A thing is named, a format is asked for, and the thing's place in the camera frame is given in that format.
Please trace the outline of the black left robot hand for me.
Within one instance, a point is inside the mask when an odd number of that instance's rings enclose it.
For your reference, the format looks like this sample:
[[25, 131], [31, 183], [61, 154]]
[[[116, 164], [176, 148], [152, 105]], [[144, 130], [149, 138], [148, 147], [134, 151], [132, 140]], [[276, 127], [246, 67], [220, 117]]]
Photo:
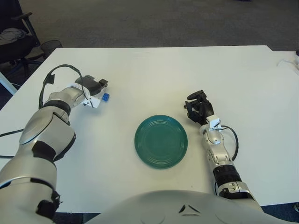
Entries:
[[101, 79], [99, 81], [94, 80], [94, 77], [90, 75], [77, 78], [75, 83], [82, 85], [89, 90], [91, 96], [95, 96], [100, 93], [104, 88], [108, 86], [108, 81]]

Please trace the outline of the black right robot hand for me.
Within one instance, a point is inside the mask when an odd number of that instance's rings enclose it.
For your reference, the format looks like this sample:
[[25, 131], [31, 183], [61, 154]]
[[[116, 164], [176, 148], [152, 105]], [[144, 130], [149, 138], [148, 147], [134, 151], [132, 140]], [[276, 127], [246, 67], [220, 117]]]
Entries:
[[184, 108], [187, 110], [187, 117], [200, 125], [207, 124], [207, 117], [214, 115], [212, 104], [203, 90], [190, 94]]

